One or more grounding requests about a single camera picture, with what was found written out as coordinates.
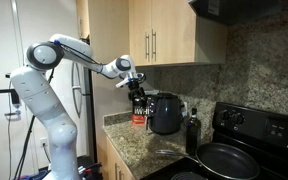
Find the range hood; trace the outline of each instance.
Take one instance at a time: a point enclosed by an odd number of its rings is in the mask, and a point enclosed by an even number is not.
[[[188,0],[188,3],[198,16],[228,26],[288,9],[288,0]]]

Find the frying pan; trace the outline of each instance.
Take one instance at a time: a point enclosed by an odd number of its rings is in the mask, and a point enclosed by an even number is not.
[[[207,143],[196,149],[196,159],[171,150],[157,150],[156,153],[183,156],[197,162],[214,177],[232,180],[250,180],[260,173],[257,162],[244,151],[221,143]]]

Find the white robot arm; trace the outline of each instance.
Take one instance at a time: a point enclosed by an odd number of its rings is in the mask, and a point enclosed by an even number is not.
[[[48,132],[52,171],[45,177],[46,180],[81,179],[77,169],[77,128],[45,79],[47,70],[55,68],[62,58],[66,58],[109,79],[124,75],[124,80],[116,87],[127,85],[130,89],[129,98],[144,96],[139,84],[145,76],[136,73],[129,55],[121,56],[109,64],[99,64],[91,55],[88,44],[55,34],[48,42],[31,45],[27,50],[28,64],[11,73],[11,82],[19,97]]]

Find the black stove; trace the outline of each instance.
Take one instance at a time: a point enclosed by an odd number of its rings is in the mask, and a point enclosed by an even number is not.
[[[218,102],[212,126],[213,142],[237,147],[261,166],[255,180],[288,180],[288,116]],[[182,158],[143,180],[217,180],[205,169]]]

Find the black bottle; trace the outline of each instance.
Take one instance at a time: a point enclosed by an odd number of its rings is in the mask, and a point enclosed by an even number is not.
[[[197,109],[192,108],[191,118],[186,123],[186,153],[195,156],[199,145],[201,145],[201,121],[197,119]]]

